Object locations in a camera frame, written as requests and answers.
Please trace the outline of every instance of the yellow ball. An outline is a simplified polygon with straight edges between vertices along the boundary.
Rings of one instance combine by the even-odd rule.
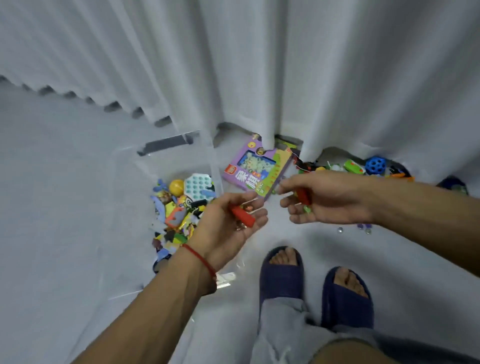
[[[183,181],[182,180],[173,180],[168,187],[170,193],[175,197],[180,197],[183,195]]]

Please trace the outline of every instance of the hand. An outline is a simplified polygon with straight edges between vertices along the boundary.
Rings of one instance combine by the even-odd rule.
[[[267,223],[267,210],[261,208],[264,200],[253,200],[255,197],[257,194],[254,191],[244,194],[227,193],[210,203],[202,214],[188,245],[201,254],[216,271],[232,260],[247,239]],[[247,205],[254,210],[252,214],[256,219],[255,224],[252,228],[237,230],[237,220],[228,206],[248,201],[251,202]]]
[[[303,210],[298,198],[290,195],[280,201],[288,207],[290,221],[295,224],[326,222],[330,224],[373,223],[372,214],[364,201],[368,186],[378,177],[353,173],[319,170],[297,174],[280,182],[277,193],[285,194],[305,187],[312,192],[312,212]]]

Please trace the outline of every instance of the blue ball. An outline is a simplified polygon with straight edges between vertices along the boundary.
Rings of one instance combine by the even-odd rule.
[[[372,157],[365,163],[365,169],[368,174],[382,174],[385,172],[386,160],[381,157]]]

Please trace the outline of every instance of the pants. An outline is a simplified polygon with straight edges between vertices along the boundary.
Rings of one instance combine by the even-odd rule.
[[[278,297],[265,300],[251,364],[308,364],[326,344],[336,340],[360,340],[401,363],[476,363],[456,352],[396,339],[368,328],[338,325],[333,331],[314,326],[303,300]]]

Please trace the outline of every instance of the bracelet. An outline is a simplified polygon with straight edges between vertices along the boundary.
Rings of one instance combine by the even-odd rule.
[[[210,275],[212,276],[213,279],[216,279],[216,272],[215,269],[202,257],[200,254],[198,254],[191,246],[188,246],[187,244],[182,244],[187,250],[192,253],[194,256],[196,256],[200,261],[204,264],[204,266],[208,269],[210,272]]]

